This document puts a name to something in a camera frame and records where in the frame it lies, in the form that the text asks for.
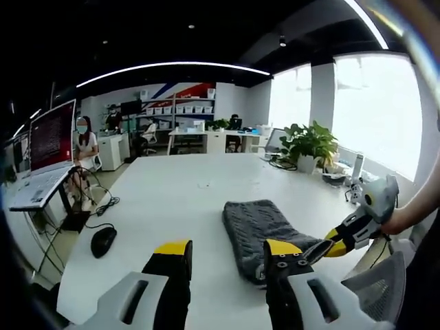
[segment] window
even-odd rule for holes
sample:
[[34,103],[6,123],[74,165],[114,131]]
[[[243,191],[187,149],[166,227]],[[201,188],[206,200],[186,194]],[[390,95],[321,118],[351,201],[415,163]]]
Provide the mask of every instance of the window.
[[405,56],[360,54],[336,59],[333,134],[414,181],[421,145],[417,80]]
[[283,129],[293,123],[309,125],[310,64],[277,74],[270,91],[269,123]]

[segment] white pot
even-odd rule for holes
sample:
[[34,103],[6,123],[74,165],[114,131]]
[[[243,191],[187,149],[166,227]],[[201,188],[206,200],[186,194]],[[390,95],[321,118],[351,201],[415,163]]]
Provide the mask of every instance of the white pot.
[[312,174],[316,167],[316,160],[313,156],[300,155],[298,158],[298,171],[306,174]]

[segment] human hand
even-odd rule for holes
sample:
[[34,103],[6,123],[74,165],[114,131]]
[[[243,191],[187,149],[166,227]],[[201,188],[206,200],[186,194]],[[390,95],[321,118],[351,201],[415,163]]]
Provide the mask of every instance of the human hand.
[[381,226],[381,231],[388,235],[397,235],[410,227],[408,212],[404,208],[396,208],[391,218]]

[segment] ceiling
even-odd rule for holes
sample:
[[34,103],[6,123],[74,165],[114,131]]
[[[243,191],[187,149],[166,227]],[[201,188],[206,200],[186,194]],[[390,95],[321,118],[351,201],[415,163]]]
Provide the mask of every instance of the ceiling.
[[[278,1],[252,8],[248,3],[230,7],[215,1],[82,0],[62,1],[62,7],[35,2],[25,13],[22,3],[8,13],[9,21],[15,22],[6,36],[7,95],[14,101],[15,126],[47,104],[53,81],[58,93],[101,74],[166,61],[227,63],[275,74],[313,58],[380,50],[343,0]],[[307,16],[313,12],[328,15],[324,20],[313,15],[318,18],[313,25],[314,19]],[[375,23],[390,50],[405,51],[386,27]],[[279,47],[281,34],[287,47]],[[77,96],[171,81],[223,81],[249,87],[268,78],[218,67],[156,67],[98,80],[78,89]]]

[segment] gray cloth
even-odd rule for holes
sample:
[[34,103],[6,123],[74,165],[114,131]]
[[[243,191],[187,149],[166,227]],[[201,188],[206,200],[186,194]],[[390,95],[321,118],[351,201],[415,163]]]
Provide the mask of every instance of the gray cloth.
[[240,274],[255,285],[265,285],[263,243],[266,239],[293,243],[303,251],[303,256],[311,265],[334,244],[333,241],[315,239],[293,229],[275,204],[266,199],[245,203],[229,201],[223,209],[223,223]]

